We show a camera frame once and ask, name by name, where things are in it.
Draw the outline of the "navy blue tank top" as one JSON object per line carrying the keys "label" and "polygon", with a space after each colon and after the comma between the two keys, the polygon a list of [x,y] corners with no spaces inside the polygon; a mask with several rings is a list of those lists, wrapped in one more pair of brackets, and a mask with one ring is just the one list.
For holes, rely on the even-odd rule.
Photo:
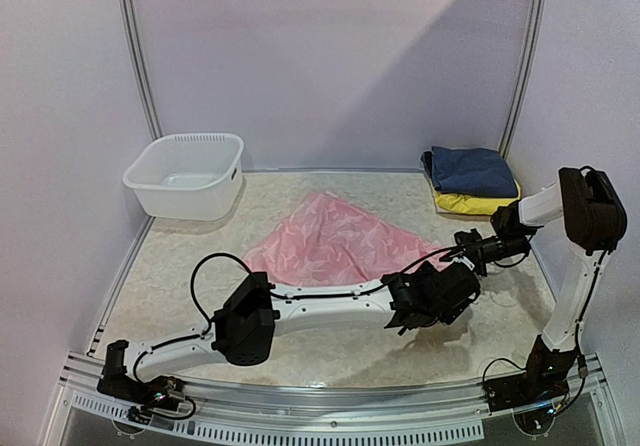
{"label": "navy blue tank top", "polygon": [[433,146],[422,153],[421,163],[435,190],[441,194],[497,199],[518,196],[513,174],[495,150]]}

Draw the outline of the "pink garment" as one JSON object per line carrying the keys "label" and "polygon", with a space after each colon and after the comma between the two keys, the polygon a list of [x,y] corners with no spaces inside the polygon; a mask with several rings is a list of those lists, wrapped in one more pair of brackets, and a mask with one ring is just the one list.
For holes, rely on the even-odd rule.
{"label": "pink garment", "polygon": [[379,279],[440,248],[343,199],[311,193],[243,261],[276,283],[342,286]]}

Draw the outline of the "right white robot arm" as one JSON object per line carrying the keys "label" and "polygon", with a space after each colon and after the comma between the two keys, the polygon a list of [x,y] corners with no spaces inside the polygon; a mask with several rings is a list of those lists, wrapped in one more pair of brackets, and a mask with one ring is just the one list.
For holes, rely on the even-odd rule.
{"label": "right white robot arm", "polygon": [[569,266],[561,293],[527,360],[517,393],[537,402],[552,390],[581,354],[580,337],[602,272],[627,229],[627,215],[607,174],[591,166],[563,167],[556,182],[500,207],[491,216],[495,235],[480,241],[478,270],[512,256],[527,256],[530,240],[560,219],[569,242]]}

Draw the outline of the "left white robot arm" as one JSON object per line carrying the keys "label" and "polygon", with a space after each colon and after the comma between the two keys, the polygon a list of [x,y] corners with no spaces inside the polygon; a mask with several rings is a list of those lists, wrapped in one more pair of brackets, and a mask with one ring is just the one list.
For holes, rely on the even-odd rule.
{"label": "left white robot arm", "polygon": [[309,288],[269,281],[248,272],[222,308],[181,335],[108,345],[100,381],[128,400],[148,383],[205,364],[249,367],[265,362],[275,338],[306,330],[345,327],[408,330],[452,324],[480,295],[467,258],[436,269],[427,257],[380,279],[348,286]]}

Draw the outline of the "white plastic laundry basket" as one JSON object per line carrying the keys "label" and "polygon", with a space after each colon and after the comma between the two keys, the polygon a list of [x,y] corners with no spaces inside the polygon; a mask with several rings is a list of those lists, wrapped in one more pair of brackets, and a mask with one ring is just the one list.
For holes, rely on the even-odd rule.
{"label": "white plastic laundry basket", "polygon": [[157,218],[217,221],[242,186],[244,141],[231,133],[173,134],[147,146],[122,181]]}

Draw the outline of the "folded yellow shirt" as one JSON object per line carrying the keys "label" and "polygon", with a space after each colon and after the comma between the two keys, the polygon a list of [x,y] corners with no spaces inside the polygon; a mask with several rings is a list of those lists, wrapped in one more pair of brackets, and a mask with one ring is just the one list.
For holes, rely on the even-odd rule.
{"label": "folded yellow shirt", "polygon": [[516,186],[516,196],[512,198],[488,198],[477,197],[464,194],[440,193],[431,188],[436,209],[439,212],[471,215],[471,216],[491,216],[499,207],[507,207],[511,203],[521,199],[521,188]]}

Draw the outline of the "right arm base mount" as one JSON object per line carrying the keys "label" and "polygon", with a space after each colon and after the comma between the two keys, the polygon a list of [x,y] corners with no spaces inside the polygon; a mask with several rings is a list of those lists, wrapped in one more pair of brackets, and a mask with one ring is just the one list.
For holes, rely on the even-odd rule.
{"label": "right arm base mount", "polygon": [[[515,373],[492,379],[487,378],[489,369],[497,362],[515,367]],[[496,358],[484,369],[481,385],[484,398],[491,413],[551,401],[570,391],[568,373],[578,364],[578,373],[583,382],[588,375],[586,357],[577,349],[568,352],[532,351],[524,367],[508,358]]]}

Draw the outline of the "right aluminium frame post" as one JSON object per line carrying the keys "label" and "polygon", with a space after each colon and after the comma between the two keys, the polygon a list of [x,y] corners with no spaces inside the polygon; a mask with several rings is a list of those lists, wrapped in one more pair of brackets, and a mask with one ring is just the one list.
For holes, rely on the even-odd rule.
{"label": "right aluminium frame post", "polygon": [[526,21],[516,83],[512,94],[507,121],[499,142],[498,151],[506,159],[511,150],[517,124],[524,104],[532,67],[534,64],[545,0],[531,0]]}

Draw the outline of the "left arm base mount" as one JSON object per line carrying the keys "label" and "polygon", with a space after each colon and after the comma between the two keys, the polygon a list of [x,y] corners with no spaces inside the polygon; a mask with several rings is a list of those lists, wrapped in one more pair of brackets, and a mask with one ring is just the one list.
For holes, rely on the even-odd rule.
{"label": "left arm base mount", "polygon": [[134,367],[125,365],[126,340],[117,340],[107,346],[106,357],[97,391],[123,401],[135,403],[129,411],[133,420],[158,416],[171,420],[186,420],[195,415],[196,404],[184,394],[185,383],[172,376],[159,376],[149,381],[139,380]]}

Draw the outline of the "aluminium front rail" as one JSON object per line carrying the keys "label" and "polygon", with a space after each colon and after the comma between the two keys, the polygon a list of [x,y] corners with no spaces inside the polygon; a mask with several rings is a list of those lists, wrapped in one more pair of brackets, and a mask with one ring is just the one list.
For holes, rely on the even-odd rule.
{"label": "aluminium front rail", "polygon": [[188,378],[197,406],[181,421],[137,424],[130,405],[98,393],[102,364],[72,353],[60,375],[47,445],[622,445],[596,357],[571,375],[579,399],[549,426],[522,432],[515,413],[492,412],[479,380],[423,387],[320,389]]}

